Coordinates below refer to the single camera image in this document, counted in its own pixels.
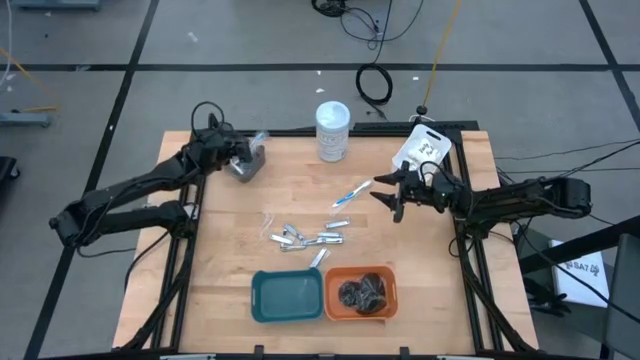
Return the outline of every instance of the concrete floor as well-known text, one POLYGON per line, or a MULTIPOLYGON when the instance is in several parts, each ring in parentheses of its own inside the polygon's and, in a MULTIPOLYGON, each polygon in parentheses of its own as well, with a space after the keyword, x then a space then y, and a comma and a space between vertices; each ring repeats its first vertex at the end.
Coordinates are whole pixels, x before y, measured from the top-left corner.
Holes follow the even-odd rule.
MULTIPOLYGON (((83 192, 119 92, 150 0, 105 1, 100 12, 14 10, 14 56, 24 64, 120 64, 112 71, 35 71, 56 95, 60 110, 48 129, 0 128, 0 155, 18 158, 22 177, 0 207, 0 359, 22 358, 62 250, 47 220, 83 192)), ((384 0, 350 0, 384 23, 384 0)), ((640 63, 640 3, 590 1, 621 64, 640 63)), ((412 17, 418 0, 394 3, 389 33, 412 17)), ((379 63, 433 61, 454 1, 425 0, 416 23, 384 45, 379 63)), ((0 46, 6 47, 7 11, 0 7, 0 46)), ((346 21, 360 29, 357 20, 346 21)), ((370 62, 375 52, 347 37, 336 19, 320 16, 308 1, 161 0, 140 64, 319 64, 370 62), (192 32, 198 42, 187 33, 192 32)), ((465 0, 442 57, 448 64, 606 64, 577 0, 465 0)), ((526 156, 638 138, 638 125, 610 71, 438 72, 429 103, 437 120, 477 120, 490 133, 496 156, 526 156)), ((187 130, 195 103, 213 100, 240 129, 286 129, 314 124, 318 104, 339 100, 354 122, 379 121, 359 97, 355 71, 300 69, 208 72, 138 71, 119 117, 99 186, 153 166, 167 130, 187 130)), ((394 93, 383 110, 392 121, 414 113, 428 72, 391 71, 394 93)), ((625 72, 636 94, 640 73, 625 72)), ((371 96, 385 91, 374 74, 363 76, 371 96)), ((19 73, 0 89, 0 111, 46 105, 38 87, 19 73)), ((528 162, 499 160, 505 171, 566 169, 615 147, 528 162)), ((640 166, 634 148, 601 167, 640 166)), ((515 179, 540 174, 514 175, 515 179)), ((579 173, 592 186, 594 214, 612 222, 640 213, 636 171, 579 173)), ((533 227, 572 239, 604 225, 593 219, 536 219, 533 227)), ((111 236, 92 251, 132 246, 138 234, 111 236)), ((613 263, 613 251, 605 254, 613 263)), ((75 258, 41 356, 109 350, 132 254, 75 258)), ((535 315, 543 349, 597 356, 599 344, 555 319, 535 315)))

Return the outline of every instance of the yellow cable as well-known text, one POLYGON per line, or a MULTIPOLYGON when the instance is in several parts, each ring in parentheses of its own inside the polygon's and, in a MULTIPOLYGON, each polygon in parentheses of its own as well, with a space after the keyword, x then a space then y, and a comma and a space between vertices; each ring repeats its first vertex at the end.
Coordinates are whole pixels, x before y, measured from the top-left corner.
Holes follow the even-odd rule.
MULTIPOLYGON (((49 89, 47 89, 47 87, 43 83, 41 83, 40 80, 36 79, 27 70, 25 70, 25 68, 23 68, 22 65, 20 65, 20 63, 16 61, 16 59, 11 57, 11 55, 9 55, 9 53, 7 53, 5 49, 0 47, 0 53, 2 53, 2 55, 4 55, 11 63, 13 63, 18 69, 20 69, 20 71, 24 74, 24 76, 26 76, 29 80, 31 80, 34 84, 36 84, 40 88, 40 90, 42 90, 45 93, 45 95, 49 97, 50 100, 53 101, 53 103, 57 103, 56 97, 53 95, 53 93, 49 91, 49 89)), ((34 108, 25 109, 23 111, 40 112, 40 111, 56 111, 56 110, 58 110, 57 105, 34 107, 34 108)))
POLYGON ((436 59, 433 61, 433 66, 431 67, 431 74, 429 75, 429 85, 427 85, 427 95, 424 97, 424 101, 422 102, 423 106, 427 106, 427 102, 429 101, 429 95, 431 95, 431 87, 433 83, 436 81, 436 66, 438 66, 438 61, 440 61, 440 55, 442 55, 442 49, 444 48, 444 43, 447 42, 447 38, 449 37, 449 33, 451 32, 451 27, 453 26, 453 20, 455 20, 456 16, 458 16, 458 11, 460 10, 460 4, 462 0, 457 0, 456 5, 453 8, 453 14, 449 18, 449 23, 447 24, 447 28, 444 31, 444 35, 442 36, 442 40, 440 40, 440 46, 438 46, 438 51, 436 52, 436 59))

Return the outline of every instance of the wooden tabletop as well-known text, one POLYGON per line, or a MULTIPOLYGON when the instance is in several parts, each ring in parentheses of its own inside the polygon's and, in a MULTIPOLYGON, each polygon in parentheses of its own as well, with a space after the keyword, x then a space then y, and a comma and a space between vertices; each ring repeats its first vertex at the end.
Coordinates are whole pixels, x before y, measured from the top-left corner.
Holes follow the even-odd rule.
MULTIPOLYGON (((188 139, 188 132, 165 133, 159 161, 177 152, 188 139)), ((463 141, 474 190, 497 187, 487 133, 463 132, 463 141)), ((472 354, 460 264, 447 251, 454 237, 451 215, 408 205, 403 221, 395 224, 389 210, 366 194, 338 215, 349 216, 352 224, 342 229, 344 244, 331 246, 331 255, 319 269, 391 267, 397 282, 396 316, 386 322, 334 322, 324 317, 288 324, 260 324, 251 317, 250 286, 256 271, 305 269, 319 250, 309 247, 283 253, 266 236, 281 232, 284 223, 304 234, 322 230, 331 220, 331 204, 358 183, 390 172, 391 157, 403 142, 402 138, 350 138, 347 157, 329 164, 317 157, 314 138, 272 138, 266 143, 267 163, 251 182, 241 184, 225 172, 209 176, 180 351, 252 353, 260 344, 267 353, 397 354, 399 347, 408 346, 412 354, 472 354), (265 214, 275 220, 261 237, 265 214)), ((395 192, 384 184, 375 184, 372 190, 395 192)), ((176 192, 158 193, 150 202, 159 204, 176 197, 176 192)), ((510 237, 505 224, 494 231, 510 237)), ((138 253, 162 232, 159 228, 143 230, 138 253)), ((114 346, 128 341, 155 307, 168 243, 133 271, 114 346)), ((491 235, 485 240, 485 252, 498 307, 525 341, 537 347, 513 244, 491 235)), ((478 307, 484 345, 490 348, 479 301, 478 307)), ((173 316, 172 308, 167 324, 172 324, 173 316)))

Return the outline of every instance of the teal tray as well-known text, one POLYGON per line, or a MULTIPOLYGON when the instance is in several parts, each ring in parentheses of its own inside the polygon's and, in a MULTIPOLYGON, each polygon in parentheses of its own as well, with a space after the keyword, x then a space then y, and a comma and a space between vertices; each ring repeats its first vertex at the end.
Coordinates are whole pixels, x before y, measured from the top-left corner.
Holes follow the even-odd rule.
POLYGON ((258 271, 251 280, 251 315, 260 323, 312 320, 324 311, 322 274, 300 271, 258 271))

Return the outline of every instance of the orange tray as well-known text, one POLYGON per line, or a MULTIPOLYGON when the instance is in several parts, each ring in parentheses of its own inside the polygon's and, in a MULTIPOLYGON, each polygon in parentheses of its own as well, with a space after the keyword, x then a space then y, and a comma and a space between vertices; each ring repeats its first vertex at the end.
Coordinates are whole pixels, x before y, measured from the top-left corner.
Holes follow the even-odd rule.
POLYGON ((386 320, 398 311, 396 295, 396 277, 387 266, 354 266, 335 267, 329 269, 324 277, 324 309, 331 320, 386 320), (360 281, 367 273, 380 275, 386 291, 387 305, 371 315, 361 315, 355 309, 346 307, 340 302, 338 291, 347 281, 360 281))

